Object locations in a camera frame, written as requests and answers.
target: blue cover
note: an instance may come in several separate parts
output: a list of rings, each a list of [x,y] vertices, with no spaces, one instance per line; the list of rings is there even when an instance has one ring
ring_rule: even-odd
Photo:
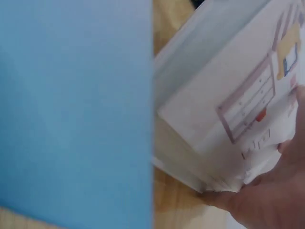
[[[148,229],[149,0],[0,1],[0,204],[75,229]]]

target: book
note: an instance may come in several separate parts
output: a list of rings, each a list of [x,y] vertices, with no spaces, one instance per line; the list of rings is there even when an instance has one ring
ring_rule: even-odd
[[[154,164],[197,191],[237,191],[292,138],[303,0],[206,0],[155,58]]]

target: wooden surface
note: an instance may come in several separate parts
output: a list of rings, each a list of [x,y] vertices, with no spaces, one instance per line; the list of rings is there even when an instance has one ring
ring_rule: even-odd
[[[194,8],[189,0],[153,0],[155,54],[175,35],[193,12]],[[205,206],[194,191],[156,168],[154,175],[155,229],[224,228],[224,211]],[[58,227],[0,208],[0,229]]]
[[[153,43],[157,54],[194,13],[189,0],[153,0]]]

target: printed illustration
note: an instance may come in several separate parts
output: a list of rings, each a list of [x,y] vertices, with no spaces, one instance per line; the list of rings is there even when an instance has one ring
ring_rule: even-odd
[[[288,93],[296,87],[299,72],[295,68],[299,63],[300,29],[303,23],[302,3],[290,4],[278,20],[274,42],[267,56],[242,85],[217,108],[218,116],[233,144],[255,122],[263,121],[268,113],[268,104],[274,97],[281,97],[283,93]],[[278,64],[274,66],[273,60],[276,58]],[[278,83],[281,89],[276,92]],[[267,133],[262,133],[262,142],[258,148],[269,139],[270,130]]]
[[[282,13],[277,23],[272,50],[277,52],[278,80],[286,77],[298,62],[298,56],[301,51],[301,8],[298,4],[291,4],[289,9]]]
[[[253,121],[264,118],[265,108],[275,96],[271,57],[268,55],[246,81],[218,108],[219,117],[232,143]]]

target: hand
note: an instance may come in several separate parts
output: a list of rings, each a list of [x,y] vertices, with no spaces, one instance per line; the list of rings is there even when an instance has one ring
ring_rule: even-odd
[[[238,193],[205,192],[206,204],[229,211],[249,229],[305,228],[305,86],[298,86],[295,136],[279,145],[276,166]]]

